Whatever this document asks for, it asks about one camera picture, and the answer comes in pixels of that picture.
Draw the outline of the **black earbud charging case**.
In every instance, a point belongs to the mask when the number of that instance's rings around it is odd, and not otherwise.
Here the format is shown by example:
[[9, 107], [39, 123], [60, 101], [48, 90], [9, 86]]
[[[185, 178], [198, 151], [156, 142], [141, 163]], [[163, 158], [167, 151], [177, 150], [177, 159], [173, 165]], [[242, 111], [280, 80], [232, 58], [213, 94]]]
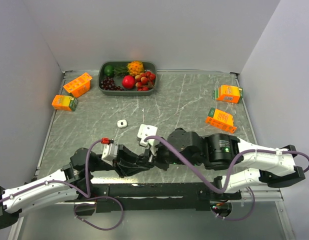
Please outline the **black earbud charging case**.
[[151, 153], [148, 155], [140, 154], [137, 157], [136, 164], [144, 168], [152, 169], [155, 166], [153, 158], [154, 156]]

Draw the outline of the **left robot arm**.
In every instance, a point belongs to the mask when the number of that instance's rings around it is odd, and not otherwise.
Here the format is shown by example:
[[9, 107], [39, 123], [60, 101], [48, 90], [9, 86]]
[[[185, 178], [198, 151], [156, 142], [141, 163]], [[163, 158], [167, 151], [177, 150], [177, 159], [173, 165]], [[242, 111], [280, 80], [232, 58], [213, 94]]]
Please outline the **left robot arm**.
[[101, 154], [91, 148], [79, 148], [70, 163], [36, 181], [5, 189], [0, 186], [0, 230], [15, 224], [20, 217], [55, 203], [82, 200], [97, 201], [107, 195], [96, 193], [93, 172], [114, 171], [130, 177], [153, 168], [150, 149], [137, 155], [124, 145], [106, 144]]

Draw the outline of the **white earbud charging case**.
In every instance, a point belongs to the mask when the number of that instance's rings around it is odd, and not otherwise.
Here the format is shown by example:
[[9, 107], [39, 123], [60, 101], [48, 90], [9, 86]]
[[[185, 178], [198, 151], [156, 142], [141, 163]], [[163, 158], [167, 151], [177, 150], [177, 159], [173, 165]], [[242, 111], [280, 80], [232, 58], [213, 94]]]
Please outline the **white earbud charging case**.
[[118, 127], [119, 129], [126, 128], [127, 126], [128, 126], [127, 120], [122, 119], [122, 120], [118, 120], [118, 121], [117, 121], [117, 127]]

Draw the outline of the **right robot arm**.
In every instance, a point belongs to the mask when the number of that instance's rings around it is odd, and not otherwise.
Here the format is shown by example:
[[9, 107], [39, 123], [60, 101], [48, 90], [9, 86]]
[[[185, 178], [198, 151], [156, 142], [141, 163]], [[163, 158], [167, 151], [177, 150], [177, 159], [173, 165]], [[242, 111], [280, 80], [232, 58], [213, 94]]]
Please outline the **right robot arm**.
[[251, 144], [252, 149], [239, 152], [227, 169], [225, 178], [214, 186], [167, 140], [146, 135], [145, 143], [157, 140], [172, 152], [209, 188], [218, 199], [224, 199], [243, 188], [267, 184], [270, 188], [287, 188], [305, 179], [309, 156], [300, 151], [265, 148]]

